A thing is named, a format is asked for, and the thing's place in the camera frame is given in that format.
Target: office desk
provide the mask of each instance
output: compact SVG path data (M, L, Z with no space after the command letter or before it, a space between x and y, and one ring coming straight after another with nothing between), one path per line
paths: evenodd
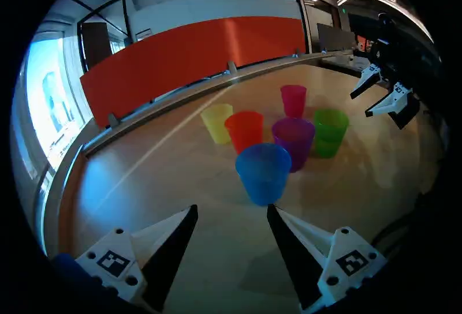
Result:
M92 156L73 213L73 255L115 227L137 231L197 204L199 220L164 313L298 313L298 301L266 220L234 169L231 144L215 145L200 118L210 103L264 115L264 138L284 116L280 86L308 88L305 118L342 109L351 126L333 159L309 158L278 205L328 231L350 226L371 240L410 211L436 173L438 142L419 114L403 130L388 115L364 116L386 91L355 100L357 78L297 65L243 81L172 110Z

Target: yellow cup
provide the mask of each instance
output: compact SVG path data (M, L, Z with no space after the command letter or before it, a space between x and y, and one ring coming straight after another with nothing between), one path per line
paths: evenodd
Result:
M228 130L225 128L225 121L232 114L233 106L227 103L212 105L200 114L215 143L224 144L231 141Z

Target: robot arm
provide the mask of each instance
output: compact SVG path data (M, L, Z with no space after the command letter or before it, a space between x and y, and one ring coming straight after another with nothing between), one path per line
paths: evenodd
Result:
M387 262L350 227L329 233L274 205L267 218L303 313L348 296Z
M158 313L197 220L198 208L192 205L132 234L114 229L76 260L60 254L52 262L68 277L78 275L80 288L100 294L107 312L123 312L131 304Z
M352 99L358 97L379 81L387 81L392 90L383 99L369 107L366 117L388 113L402 129L418 113L419 101L414 97L414 88L423 80L423 65L419 53L398 35L394 23L385 14L380 14L382 38L371 48L371 65L362 71L361 78L351 92Z

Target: plastic cup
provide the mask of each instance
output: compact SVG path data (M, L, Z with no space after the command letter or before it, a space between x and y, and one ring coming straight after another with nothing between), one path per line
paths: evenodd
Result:
M233 114L225 121L225 127L238 154L251 145L263 142L263 116L257 112Z
M200 114L215 143L225 144L231 141L228 130L225 128L225 121L232 114L233 106L227 103L212 105Z
M275 203L282 196L291 165L289 153L272 143L246 148L236 159L236 171L257 205Z
M335 156L349 124L348 117L338 110L317 110L314 114L316 153L323 158Z
M300 170L310 153L315 134L314 125L300 118L284 118L277 121L271 131L274 143L287 150L292 158L290 172Z
M301 85L285 85L281 87L284 112L287 117L301 118L305 109L307 89Z

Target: glass wall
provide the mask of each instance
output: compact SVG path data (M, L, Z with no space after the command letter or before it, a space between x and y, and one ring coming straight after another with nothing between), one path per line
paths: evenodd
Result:
M296 0L127 0L127 9L136 40L218 18L275 16L301 19Z
M62 38L33 42L26 71L27 102L33 128L51 166L56 170L83 126L66 94Z
M311 48L313 53L322 51L319 42L318 24L334 26L334 18L332 17L332 6L321 0L303 0L305 6L311 37Z
M296 0L125 0L125 12L128 23L119 0L81 22L85 71L133 42L182 25L242 16L302 19Z

